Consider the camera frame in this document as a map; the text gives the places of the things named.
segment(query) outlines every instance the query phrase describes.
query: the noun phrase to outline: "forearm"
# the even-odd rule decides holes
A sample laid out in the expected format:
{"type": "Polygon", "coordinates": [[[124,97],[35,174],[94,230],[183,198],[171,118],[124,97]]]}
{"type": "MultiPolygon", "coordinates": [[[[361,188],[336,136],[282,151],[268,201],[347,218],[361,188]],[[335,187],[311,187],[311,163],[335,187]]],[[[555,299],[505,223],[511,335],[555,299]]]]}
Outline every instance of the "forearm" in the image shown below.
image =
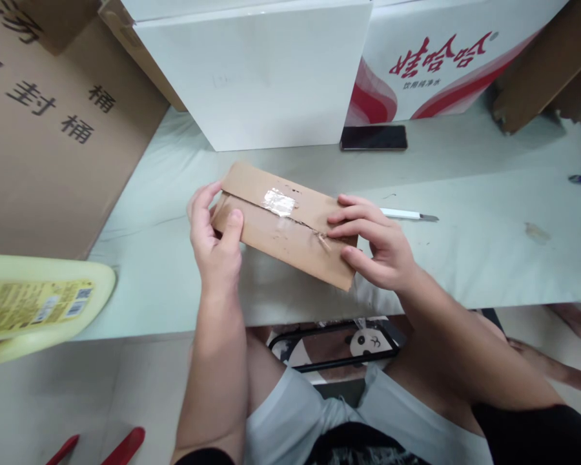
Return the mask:
{"type": "Polygon", "coordinates": [[[522,357],[447,294],[425,271],[399,293],[416,331],[445,354],[453,382],[470,402],[504,409],[563,403],[551,385],[522,357]]]}
{"type": "Polygon", "coordinates": [[[239,464],[247,393],[245,325],[238,296],[203,291],[177,450],[218,447],[239,464]]]}

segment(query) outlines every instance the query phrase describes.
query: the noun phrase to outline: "red wave design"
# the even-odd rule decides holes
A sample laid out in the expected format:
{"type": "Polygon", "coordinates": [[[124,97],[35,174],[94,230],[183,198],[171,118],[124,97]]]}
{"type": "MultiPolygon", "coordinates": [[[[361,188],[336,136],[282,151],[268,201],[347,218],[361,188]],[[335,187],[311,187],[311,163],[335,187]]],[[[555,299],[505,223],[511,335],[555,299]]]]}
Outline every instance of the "red wave design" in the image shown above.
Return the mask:
{"type": "Polygon", "coordinates": [[[539,32],[535,32],[508,52],[461,77],[448,87],[445,87],[418,108],[413,116],[411,116],[411,119],[439,116],[461,102],[464,106],[468,107],[473,101],[467,98],[473,94],[480,95],[484,89],[505,71],[510,63],[512,63],[512,60],[523,51],[539,32]]]}
{"type": "Polygon", "coordinates": [[[362,58],[345,125],[392,121],[397,110],[398,100],[392,88],[378,78],[362,58]]]}

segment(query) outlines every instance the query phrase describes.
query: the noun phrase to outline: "box with red design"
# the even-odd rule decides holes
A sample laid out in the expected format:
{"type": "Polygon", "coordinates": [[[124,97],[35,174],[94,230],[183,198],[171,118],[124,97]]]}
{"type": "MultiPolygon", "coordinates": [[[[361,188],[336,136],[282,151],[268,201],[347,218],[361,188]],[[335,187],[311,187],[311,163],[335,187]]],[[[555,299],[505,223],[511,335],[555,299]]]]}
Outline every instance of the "box with red design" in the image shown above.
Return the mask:
{"type": "Polygon", "coordinates": [[[464,112],[566,3],[377,3],[345,125],[464,112]]]}

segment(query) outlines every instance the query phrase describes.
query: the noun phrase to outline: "right hand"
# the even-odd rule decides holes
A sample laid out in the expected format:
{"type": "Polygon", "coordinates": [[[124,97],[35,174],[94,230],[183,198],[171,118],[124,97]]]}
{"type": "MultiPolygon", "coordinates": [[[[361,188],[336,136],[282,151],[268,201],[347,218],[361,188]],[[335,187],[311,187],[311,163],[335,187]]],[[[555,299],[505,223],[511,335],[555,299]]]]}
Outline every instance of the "right hand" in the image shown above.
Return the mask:
{"type": "Polygon", "coordinates": [[[344,207],[332,213],[327,221],[347,221],[328,233],[331,238],[359,234],[370,242],[372,259],[355,247],[342,249],[342,258],[375,286],[391,291],[406,291],[421,269],[413,259],[411,246],[402,229],[387,218],[372,202],[361,197],[340,194],[344,207]]]}

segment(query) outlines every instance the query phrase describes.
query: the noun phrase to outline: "product label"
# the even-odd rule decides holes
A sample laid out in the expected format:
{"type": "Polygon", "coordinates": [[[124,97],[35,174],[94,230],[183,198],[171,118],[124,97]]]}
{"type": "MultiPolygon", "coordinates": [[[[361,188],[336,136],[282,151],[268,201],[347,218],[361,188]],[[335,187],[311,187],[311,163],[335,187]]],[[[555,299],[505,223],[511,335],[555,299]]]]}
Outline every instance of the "product label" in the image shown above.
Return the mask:
{"type": "Polygon", "coordinates": [[[89,280],[0,282],[0,333],[71,320],[94,291],[89,280]]]}

